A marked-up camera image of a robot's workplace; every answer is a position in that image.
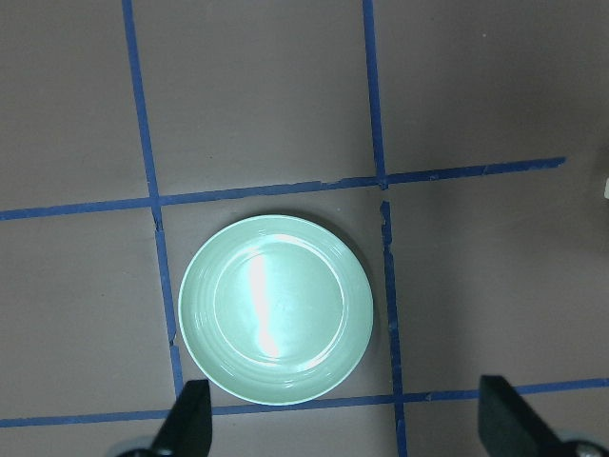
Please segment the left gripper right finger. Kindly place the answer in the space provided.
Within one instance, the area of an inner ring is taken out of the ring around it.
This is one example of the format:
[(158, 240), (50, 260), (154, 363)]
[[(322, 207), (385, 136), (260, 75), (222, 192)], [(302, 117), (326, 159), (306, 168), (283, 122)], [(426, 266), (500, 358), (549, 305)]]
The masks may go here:
[(571, 446), (499, 375), (480, 378), (478, 433), (493, 457), (571, 455)]

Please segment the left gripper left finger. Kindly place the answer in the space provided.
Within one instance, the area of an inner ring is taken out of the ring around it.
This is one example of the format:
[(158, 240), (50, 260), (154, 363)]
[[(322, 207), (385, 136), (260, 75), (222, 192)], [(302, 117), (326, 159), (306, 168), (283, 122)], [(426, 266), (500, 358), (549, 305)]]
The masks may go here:
[(149, 447), (150, 456), (204, 457), (212, 444), (208, 380), (188, 381)]

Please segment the green plate near left arm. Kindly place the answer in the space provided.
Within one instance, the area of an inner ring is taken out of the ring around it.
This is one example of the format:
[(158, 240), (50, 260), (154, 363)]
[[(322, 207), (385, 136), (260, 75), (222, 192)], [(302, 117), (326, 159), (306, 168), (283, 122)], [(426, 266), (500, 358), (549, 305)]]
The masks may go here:
[(302, 218), (238, 221), (194, 254), (180, 285), (180, 331), (206, 378), (251, 403), (323, 396), (361, 362), (373, 294), (357, 256)]

